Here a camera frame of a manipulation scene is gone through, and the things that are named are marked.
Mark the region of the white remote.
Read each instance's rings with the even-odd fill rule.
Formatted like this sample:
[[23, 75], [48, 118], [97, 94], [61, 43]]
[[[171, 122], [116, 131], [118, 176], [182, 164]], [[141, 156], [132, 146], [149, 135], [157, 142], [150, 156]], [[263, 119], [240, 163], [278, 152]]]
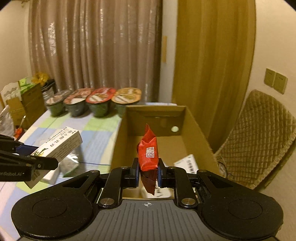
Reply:
[[[194, 158], [193, 154], [190, 154], [177, 162], [174, 162], [175, 167], [180, 167], [186, 170], [187, 173], [196, 174], [198, 171], [198, 165]], [[146, 199], [172, 199], [173, 190], [170, 188], [159, 188], [158, 183], [156, 182], [156, 188], [154, 190], [154, 195], [148, 193], [144, 187], [141, 188], [141, 194], [143, 198]]]

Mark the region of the silver foil pouch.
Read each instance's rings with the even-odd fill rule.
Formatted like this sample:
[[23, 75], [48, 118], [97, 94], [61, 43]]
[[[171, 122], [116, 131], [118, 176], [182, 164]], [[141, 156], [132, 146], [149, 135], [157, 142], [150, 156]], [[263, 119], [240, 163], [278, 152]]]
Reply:
[[59, 169], [63, 177], [68, 177], [79, 166], [78, 156], [74, 154], [67, 155], [60, 163]]

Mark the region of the white duck medicine box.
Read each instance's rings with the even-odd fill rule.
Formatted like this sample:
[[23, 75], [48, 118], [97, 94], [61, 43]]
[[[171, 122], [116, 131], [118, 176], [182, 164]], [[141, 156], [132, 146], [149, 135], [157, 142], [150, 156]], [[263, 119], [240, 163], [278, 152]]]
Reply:
[[[60, 163], [74, 149], [80, 146], [82, 138], [78, 130], [65, 127], [48, 139], [43, 145], [38, 147], [31, 156], [52, 157], [56, 158]], [[50, 170], [36, 169], [30, 181], [26, 181], [26, 185], [32, 189]]]

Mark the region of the red candy wrapper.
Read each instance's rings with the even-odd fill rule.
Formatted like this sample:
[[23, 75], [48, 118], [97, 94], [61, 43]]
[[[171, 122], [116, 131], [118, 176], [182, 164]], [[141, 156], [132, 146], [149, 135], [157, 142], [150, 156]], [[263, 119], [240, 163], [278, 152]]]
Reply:
[[144, 136], [137, 146], [140, 176], [147, 193], [154, 195], [158, 178], [158, 143], [157, 137], [148, 124], [145, 125]]

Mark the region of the white green medicine box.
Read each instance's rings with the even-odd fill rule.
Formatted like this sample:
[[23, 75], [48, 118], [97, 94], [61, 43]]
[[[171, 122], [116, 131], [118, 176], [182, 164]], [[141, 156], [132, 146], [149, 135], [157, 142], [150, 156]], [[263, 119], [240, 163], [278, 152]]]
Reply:
[[57, 181], [57, 178], [60, 174], [60, 169], [57, 167], [55, 170], [49, 171], [41, 180], [43, 183], [54, 185]]

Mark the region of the cardboard boxes stack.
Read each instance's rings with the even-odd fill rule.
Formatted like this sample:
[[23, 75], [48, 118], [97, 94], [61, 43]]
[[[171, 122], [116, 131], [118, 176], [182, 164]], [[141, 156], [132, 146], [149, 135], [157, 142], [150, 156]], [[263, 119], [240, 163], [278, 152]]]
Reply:
[[22, 100], [14, 97], [8, 99], [6, 103], [10, 107], [10, 115], [14, 126], [19, 127], [23, 117], [26, 116], [22, 128], [28, 129], [46, 111], [41, 86], [39, 84], [35, 85], [24, 92], [21, 97]]

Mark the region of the checkered tablecloth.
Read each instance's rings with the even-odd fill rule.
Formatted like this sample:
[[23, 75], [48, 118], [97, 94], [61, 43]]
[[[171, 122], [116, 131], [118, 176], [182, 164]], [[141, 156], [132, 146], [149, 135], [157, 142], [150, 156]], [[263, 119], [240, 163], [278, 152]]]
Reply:
[[[120, 122], [121, 118], [115, 111], [104, 118], [95, 118], [89, 111], [77, 118], [73, 118], [69, 113], [52, 117], [50, 112], [46, 111], [24, 133], [20, 142], [39, 147], [66, 126], [77, 129], [82, 137], [82, 144], [74, 151], [74, 159], [79, 162], [79, 166], [67, 178], [92, 169], [108, 173]], [[2, 182], [1, 240], [18, 240], [20, 237], [11, 221], [11, 209], [19, 199], [67, 178], [59, 174], [51, 183], [39, 182], [33, 189], [24, 182]]]

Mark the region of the green paper box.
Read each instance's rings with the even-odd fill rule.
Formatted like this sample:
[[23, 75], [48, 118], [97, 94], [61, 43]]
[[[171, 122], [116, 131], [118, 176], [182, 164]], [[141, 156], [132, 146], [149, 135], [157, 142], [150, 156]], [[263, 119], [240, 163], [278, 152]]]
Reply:
[[18, 81], [21, 94], [24, 94], [26, 91], [28, 91], [36, 85], [34, 83], [34, 79], [34, 77], [26, 77]]

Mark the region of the brown-lid noodle bowl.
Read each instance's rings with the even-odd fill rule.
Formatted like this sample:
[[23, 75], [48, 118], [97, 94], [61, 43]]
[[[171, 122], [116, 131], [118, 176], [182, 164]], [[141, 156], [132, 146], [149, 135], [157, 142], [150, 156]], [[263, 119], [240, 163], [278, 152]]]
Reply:
[[88, 110], [86, 98], [92, 92], [93, 88], [81, 88], [64, 99], [63, 104], [72, 117], [81, 116]]

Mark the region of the yellow foil wrapping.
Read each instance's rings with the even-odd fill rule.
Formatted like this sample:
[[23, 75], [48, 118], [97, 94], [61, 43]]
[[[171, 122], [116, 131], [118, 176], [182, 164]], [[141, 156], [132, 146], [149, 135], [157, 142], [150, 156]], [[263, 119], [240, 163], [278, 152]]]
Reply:
[[40, 84], [41, 87], [43, 87], [47, 83], [48, 79], [49, 75], [47, 73], [38, 72], [33, 76], [31, 82], [34, 84]]

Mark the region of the orange-lid noodle bowl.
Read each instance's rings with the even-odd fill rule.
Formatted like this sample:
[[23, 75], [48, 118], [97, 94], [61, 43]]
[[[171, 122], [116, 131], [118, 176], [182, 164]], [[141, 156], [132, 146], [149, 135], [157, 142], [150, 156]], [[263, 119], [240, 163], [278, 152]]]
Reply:
[[115, 108], [118, 112], [119, 117], [122, 117], [125, 113], [126, 107], [128, 105], [135, 105], [139, 103], [141, 97], [142, 91], [140, 89], [134, 87], [126, 87], [117, 90], [111, 100], [113, 103], [115, 103]]

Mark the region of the woven wicker chair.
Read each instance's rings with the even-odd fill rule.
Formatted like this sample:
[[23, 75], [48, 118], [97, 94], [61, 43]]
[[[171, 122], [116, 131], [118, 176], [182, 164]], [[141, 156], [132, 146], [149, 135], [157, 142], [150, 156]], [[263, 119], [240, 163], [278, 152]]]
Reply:
[[295, 117], [274, 97], [255, 89], [215, 158], [224, 178], [255, 189], [268, 180], [294, 141]]

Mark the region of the beige patterned curtain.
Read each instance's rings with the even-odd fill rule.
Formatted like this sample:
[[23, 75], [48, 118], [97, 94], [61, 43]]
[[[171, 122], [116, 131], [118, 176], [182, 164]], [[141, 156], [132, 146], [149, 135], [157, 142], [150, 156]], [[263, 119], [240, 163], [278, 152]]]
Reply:
[[30, 1], [32, 73], [60, 90], [135, 87], [158, 99], [162, 1]]

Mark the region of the golden yellow curtain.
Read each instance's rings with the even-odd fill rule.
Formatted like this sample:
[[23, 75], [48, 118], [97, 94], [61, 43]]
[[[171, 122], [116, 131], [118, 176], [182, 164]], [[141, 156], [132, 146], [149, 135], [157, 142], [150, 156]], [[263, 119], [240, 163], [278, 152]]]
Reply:
[[179, 1], [172, 99], [218, 150], [242, 107], [254, 54], [255, 1]]

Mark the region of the yellow wall hanging strip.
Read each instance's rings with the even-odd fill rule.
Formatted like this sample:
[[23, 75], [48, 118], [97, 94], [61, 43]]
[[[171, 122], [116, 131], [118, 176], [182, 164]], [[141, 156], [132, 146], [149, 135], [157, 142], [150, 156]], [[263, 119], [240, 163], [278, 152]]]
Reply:
[[167, 62], [167, 39], [168, 39], [168, 36], [162, 37], [162, 62], [163, 63]]

